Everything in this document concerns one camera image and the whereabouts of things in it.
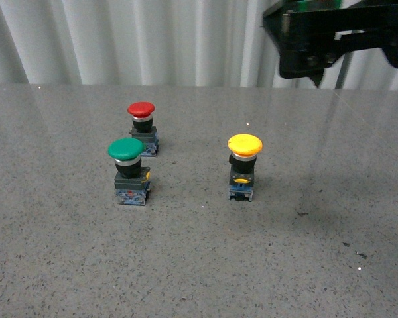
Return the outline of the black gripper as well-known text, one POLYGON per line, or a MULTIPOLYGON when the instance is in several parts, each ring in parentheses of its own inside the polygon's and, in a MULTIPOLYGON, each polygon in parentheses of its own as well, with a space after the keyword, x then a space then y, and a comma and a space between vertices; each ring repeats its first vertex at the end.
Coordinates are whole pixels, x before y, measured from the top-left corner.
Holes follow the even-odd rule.
POLYGON ((263 12, 263 28, 279 53, 279 75, 308 77, 320 85, 324 71, 343 55, 382 49, 398 69, 398 1, 279 1, 263 12))

